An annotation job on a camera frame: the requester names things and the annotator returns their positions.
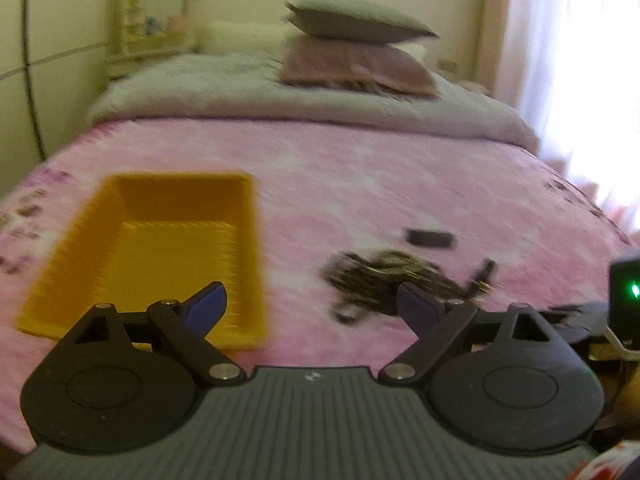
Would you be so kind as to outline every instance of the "gray pillow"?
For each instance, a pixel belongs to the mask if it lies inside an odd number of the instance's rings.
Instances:
[[[285,5],[292,10],[289,22],[316,38],[399,43],[421,36],[438,37],[399,10],[365,0],[300,0]]]

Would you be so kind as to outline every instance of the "wall outlet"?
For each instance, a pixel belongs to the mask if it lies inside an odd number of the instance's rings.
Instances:
[[[458,72],[458,64],[450,59],[439,59],[438,69],[444,70],[444,72],[455,74]]]

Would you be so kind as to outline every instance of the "gray gripper base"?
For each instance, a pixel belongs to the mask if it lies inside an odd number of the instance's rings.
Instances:
[[[412,390],[368,368],[260,368],[209,391],[194,416],[150,446],[109,456],[40,446],[8,480],[566,480],[586,444],[500,456],[444,431]]]

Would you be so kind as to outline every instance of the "white curtain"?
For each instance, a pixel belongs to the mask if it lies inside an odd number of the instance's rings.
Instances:
[[[543,160],[640,229],[640,0],[491,1],[479,81],[536,130]]]

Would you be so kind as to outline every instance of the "pink bedspread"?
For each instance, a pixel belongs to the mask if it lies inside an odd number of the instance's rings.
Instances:
[[[608,260],[628,245],[579,192],[506,144],[294,122],[104,124],[38,168],[1,206],[9,222],[0,230],[0,438],[19,450],[33,446],[18,396],[52,343],[17,332],[13,320],[52,244],[100,179],[238,169],[257,180],[271,325],[265,348],[237,355],[246,368],[369,365],[376,372],[415,340],[399,319],[371,316],[355,327],[332,320],[336,295],[319,269],[339,251],[413,251],[459,282],[491,257],[501,288],[485,307],[498,310],[512,301],[545,308],[604,298]],[[458,244],[416,250],[402,241],[405,227],[452,231]]]

